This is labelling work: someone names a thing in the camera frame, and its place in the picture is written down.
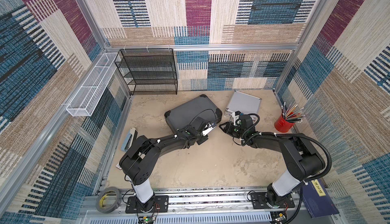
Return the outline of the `dark blue book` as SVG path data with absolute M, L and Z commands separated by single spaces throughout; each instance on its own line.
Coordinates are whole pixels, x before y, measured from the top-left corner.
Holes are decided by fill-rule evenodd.
M 303 185 L 303 202 L 313 219 L 339 214 L 339 210 L 320 179 Z

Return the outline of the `silver aluminium poker case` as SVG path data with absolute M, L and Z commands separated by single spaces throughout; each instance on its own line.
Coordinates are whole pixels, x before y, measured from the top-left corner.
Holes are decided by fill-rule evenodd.
M 258 113 L 261 106 L 262 99 L 245 94 L 243 92 L 234 91 L 224 115 L 232 117 L 233 113 L 240 111 L 243 114 Z

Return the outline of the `grey tape roll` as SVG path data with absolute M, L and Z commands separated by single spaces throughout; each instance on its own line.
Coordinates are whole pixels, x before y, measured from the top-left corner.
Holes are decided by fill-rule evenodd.
M 97 211 L 108 214 L 115 211 L 122 202 L 120 190 L 116 187 L 104 189 L 97 197 L 95 207 Z

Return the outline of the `white mesh wall basket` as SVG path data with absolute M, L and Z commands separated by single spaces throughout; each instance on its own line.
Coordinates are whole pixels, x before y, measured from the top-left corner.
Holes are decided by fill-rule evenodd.
M 116 58 L 116 53 L 105 53 L 94 65 L 66 108 L 71 116 L 92 116 L 116 70 Z

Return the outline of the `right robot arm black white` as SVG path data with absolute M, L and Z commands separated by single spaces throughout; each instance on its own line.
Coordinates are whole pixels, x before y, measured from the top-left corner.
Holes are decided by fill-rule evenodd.
M 239 114 L 219 128 L 240 146 L 268 149 L 282 154 L 286 171 L 267 187 L 265 198 L 271 207 L 280 206 L 288 195 L 312 180 L 326 176 L 332 167 L 329 151 L 305 134 L 259 132 L 260 117 L 255 113 Z

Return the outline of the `red pencil cup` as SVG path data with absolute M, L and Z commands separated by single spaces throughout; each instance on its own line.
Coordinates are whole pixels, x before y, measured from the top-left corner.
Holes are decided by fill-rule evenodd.
M 275 129 L 281 133 L 287 133 L 294 125 L 295 123 L 286 121 L 282 115 L 274 123 Z

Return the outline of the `blue grey stapler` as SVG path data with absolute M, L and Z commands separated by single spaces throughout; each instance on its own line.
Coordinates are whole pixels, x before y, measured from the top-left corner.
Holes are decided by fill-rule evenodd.
M 129 132 L 127 133 L 125 140 L 121 146 L 121 151 L 127 152 L 129 148 L 132 146 L 133 141 L 136 140 L 138 135 L 138 131 L 136 130 L 135 127 L 131 127 Z

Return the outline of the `dark grey poker case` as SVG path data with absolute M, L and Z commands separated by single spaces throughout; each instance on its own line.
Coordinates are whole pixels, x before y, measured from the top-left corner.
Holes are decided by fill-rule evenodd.
M 189 125 L 197 117 L 206 122 L 218 124 L 221 122 L 222 111 L 205 95 L 202 94 L 164 114 L 166 123 L 173 132 Z

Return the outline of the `black mesh shelf rack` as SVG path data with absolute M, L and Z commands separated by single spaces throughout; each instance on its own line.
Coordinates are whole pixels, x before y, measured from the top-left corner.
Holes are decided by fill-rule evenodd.
M 115 65 L 132 96 L 177 94 L 173 49 L 121 49 Z

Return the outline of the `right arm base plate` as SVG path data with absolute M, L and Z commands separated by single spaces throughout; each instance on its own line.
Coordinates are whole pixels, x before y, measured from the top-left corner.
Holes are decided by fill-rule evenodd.
M 289 209 L 296 206 L 291 194 L 280 197 L 272 191 L 250 191 L 247 194 L 247 199 L 252 203 L 254 209 Z

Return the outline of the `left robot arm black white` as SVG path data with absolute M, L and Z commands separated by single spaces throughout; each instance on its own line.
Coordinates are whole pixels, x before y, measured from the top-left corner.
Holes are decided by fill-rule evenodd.
M 154 200 L 149 177 L 161 156 L 175 150 L 188 149 L 196 143 L 201 145 L 208 140 L 208 133 L 216 126 L 216 122 L 196 117 L 171 135 L 151 139 L 139 136 L 119 161 L 125 177 L 130 179 L 136 200 L 144 205 Z

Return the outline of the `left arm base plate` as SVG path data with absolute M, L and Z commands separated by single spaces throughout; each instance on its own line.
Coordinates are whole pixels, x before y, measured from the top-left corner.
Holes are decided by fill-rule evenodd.
M 137 197 L 128 198 L 126 214 L 165 213 L 168 211 L 169 196 L 153 195 L 146 203 L 142 203 Z

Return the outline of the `bundle of coloured pencils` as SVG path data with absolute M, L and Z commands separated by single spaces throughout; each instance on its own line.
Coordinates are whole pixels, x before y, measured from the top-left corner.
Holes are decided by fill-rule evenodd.
M 302 119 L 305 117 L 303 109 L 304 107 L 299 109 L 298 104 L 287 106 L 286 103 L 283 103 L 281 105 L 281 117 L 289 123 L 301 122 Z

